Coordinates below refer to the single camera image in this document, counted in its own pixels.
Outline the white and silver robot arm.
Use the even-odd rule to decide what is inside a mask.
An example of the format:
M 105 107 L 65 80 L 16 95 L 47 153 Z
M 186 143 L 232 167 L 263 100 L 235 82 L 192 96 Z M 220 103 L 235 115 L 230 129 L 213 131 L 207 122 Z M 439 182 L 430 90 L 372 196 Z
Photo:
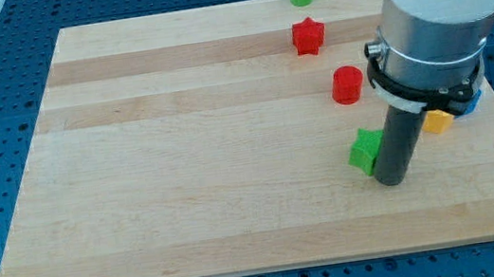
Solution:
M 383 0 L 375 40 L 363 51 L 375 93 L 388 103 L 374 174 L 404 178 L 430 110 L 464 114 L 484 78 L 494 0 Z

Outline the black flange mount ring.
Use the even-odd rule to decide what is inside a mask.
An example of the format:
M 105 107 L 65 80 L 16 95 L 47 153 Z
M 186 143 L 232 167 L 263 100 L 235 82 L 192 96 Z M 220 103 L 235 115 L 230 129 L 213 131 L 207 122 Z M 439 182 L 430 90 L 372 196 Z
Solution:
M 421 64 L 415 61 L 416 69 L 409 69 L 402 79 L 394 78 L 385 71 L 388 61 L 397 57 L 400 65 L 413 61 L 401 56 L 378 40 L 365 45 L 367 78 L 375 93 L 389 106 L 411 113 L 441 110 L 458 116 L 467 108 L 484 81 L 482 51 L 474 54 L 475 64 L 467 67 L 465 76 L 454 77 L 461 70 L 459 61 L 441 64 Z

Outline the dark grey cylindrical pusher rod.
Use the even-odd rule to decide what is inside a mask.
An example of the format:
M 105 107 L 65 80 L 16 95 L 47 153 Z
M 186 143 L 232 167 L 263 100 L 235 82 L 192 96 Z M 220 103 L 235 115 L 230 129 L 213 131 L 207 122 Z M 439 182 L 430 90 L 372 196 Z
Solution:
M 411 113 L 389 106 L 383 127 L 374 177 L 383 185 L 399 185 L 412 160 L 426 113 Z

